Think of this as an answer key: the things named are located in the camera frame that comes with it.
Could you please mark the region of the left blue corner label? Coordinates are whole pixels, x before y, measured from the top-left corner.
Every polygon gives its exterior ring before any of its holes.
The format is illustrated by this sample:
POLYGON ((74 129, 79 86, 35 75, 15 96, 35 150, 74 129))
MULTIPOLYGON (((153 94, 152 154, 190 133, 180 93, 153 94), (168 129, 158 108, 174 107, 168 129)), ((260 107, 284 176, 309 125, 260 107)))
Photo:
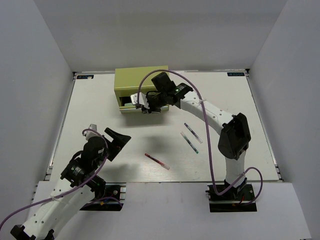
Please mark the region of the left blue corner label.
POLYGON ((93 74, 89 74, 89 75, 77 75, 76 79, 80 79, 80 80, 87 80, 87 79, 93 79, 94 75, 93 74))

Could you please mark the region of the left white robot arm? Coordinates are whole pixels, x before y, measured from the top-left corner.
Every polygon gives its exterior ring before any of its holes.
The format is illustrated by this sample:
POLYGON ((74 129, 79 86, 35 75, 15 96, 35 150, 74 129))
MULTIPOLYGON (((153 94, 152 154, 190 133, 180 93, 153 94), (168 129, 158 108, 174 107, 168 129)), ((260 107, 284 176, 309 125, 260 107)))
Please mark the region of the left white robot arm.
POLYGON ((98 172, 106 161, 116 158, 131 136, 108 127, 104 132, 112 140, 98 133, 95 124, 82 131, 86 143, 72 156, 50 196, 36 203, 39 208, 27 221, 11 229, 16 240, 54 240, 81 208, 105 196, 106 182, 98 172))

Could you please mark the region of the right blue corner label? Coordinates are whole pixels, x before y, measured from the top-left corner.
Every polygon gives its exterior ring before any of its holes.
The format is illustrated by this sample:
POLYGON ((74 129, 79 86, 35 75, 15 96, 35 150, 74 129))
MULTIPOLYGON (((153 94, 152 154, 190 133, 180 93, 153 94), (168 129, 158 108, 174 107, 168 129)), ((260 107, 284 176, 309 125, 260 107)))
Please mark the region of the right blue corner label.
POLYGON ((229 77, 244 77, 245 73, 244 72, 227 72, 227 75, 229 77))

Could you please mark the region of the blue corner label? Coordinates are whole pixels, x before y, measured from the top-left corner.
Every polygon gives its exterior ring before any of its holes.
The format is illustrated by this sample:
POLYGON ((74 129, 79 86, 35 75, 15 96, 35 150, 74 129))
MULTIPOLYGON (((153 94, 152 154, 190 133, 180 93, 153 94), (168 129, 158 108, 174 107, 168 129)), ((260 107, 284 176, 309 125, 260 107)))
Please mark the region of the blue corner label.
POLYGON ((229 77, 244 77, 245 73, 244 72, 227 72, 227 75, 229 77))
POLYGON ((80 80, 87 80, 87 79, 93 79, 94 75, 93 74, 89 74, 89 75, 77 75, 76 79, 80 79, 80 80))

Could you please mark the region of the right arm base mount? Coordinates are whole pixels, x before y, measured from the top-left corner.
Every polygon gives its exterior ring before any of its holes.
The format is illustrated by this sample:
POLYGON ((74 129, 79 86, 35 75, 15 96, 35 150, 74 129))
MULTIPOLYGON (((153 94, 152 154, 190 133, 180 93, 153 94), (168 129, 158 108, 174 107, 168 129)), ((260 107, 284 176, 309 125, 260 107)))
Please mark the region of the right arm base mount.
POLYGON ((254 189, 251 184, 246 184, 237 196, 233 193, 217 195, 214 192, 213 185, 208 185, 205 191, 208 195, 209 210, 211 213, 249 213, 257 212, 254 189))

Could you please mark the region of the green metal drawer box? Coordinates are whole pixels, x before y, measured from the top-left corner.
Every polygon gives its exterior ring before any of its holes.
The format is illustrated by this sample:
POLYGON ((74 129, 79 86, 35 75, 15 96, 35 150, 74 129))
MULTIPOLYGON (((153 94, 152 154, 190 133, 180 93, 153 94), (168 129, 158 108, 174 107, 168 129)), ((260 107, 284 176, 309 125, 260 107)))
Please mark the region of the green metal drawer box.
POLYGON ((116 68, 114 76, 114 93, 122 114, 139 112, 135 106, 124 106, 132 103, 130 96, 137 93, 142 79, 154 70, 168 70, 167 65, 116 68))

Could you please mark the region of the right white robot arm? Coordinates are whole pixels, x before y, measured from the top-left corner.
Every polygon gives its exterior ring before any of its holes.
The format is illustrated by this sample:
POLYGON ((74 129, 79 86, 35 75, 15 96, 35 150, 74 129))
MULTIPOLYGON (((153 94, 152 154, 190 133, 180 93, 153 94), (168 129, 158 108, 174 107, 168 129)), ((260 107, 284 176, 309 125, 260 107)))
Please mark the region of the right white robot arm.
POLYGON ((247 183, 245 169, 245 156, 251 141, 251 133, 247 117, 243 113, 231 114, 206 101, 197 87, 185 76, 173 71, 172 74, 182 78, 183 83, 175 84, 169 77, 170 70, 156 69, 147 74, 152 74, 152 83, 156 88, 155 95, 142 93, 143 81, 139 83, 136 99, 133 104, 143 113, 151 114, 160 112, 166 105, 193 114, 205 124, 207 149, 211 179, 215 179, 210 128, 219 136, 218 150, 225 158, 226 175, 224 190, 218 191, 216 183, 212 184, 217 196, 226 194, 236 200, 244 193, 247 183))

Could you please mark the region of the green gel pen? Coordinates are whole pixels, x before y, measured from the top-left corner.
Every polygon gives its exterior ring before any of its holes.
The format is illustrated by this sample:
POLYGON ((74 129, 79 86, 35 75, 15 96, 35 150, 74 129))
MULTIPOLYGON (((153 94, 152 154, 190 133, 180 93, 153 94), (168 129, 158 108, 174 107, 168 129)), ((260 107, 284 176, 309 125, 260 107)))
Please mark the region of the green gel pen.
POLYGON ((188 145, 193 149, 193 151, 198 154, 199 151, 197 148, 192 144, 192 142, 188 139, 188 137, 181 131, 180 132, 181 136, 184 138, 184 140, 188 143, 188 145))

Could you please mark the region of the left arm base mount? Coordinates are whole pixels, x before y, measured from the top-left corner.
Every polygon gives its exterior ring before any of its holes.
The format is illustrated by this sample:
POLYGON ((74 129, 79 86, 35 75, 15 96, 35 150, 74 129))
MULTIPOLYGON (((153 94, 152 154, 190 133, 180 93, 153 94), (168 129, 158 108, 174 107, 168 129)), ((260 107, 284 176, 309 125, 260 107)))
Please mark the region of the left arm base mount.
POLYGON ((85 204, 81 211, 119 212, 125 203, 126 183, 106 183, 105 192, 100 198, 94 198, 85 204))

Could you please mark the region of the red gel pen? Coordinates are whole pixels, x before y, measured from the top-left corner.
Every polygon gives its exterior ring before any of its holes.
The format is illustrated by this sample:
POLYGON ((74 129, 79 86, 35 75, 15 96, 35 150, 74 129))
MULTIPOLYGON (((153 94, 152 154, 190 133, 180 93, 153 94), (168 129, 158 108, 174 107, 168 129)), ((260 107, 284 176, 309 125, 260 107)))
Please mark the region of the red gel pen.
POLYGON ((155 163, 159 164, 161 167, 163 167, 166 170, 170 170, 170 167, 168 165, 166 165, 165 163, 159 161, 158 159, 152 157, 151 155, 149 155, 148 153, 144 154, 147 158, 151 159, 152 161, 154 161, 155 163))

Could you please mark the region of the purple gel pen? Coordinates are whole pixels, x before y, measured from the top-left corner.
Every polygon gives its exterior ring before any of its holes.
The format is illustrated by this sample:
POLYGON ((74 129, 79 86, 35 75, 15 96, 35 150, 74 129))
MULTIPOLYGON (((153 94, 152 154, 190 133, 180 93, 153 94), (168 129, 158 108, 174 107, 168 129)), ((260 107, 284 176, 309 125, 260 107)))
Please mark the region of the purple gel pen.
POLYGON ((191 134, 197 139, 197 141, 202 144, 202 139, 195 133, 195 131, 185 122, 184 126, 191 132, 191 134))

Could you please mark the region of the green highlighter marker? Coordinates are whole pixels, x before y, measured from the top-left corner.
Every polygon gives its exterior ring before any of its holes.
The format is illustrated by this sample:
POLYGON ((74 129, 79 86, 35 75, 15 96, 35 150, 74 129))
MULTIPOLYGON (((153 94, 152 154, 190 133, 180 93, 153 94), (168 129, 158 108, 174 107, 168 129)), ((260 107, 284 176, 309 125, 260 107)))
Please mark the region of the green highlighter marker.
POLYGON ((125 103, 124 106, 126 106, 126 107, 132 107, 132 106, 134 106, 134 105, 133 105, 131 102, 128 102, 128 103, 125 103))

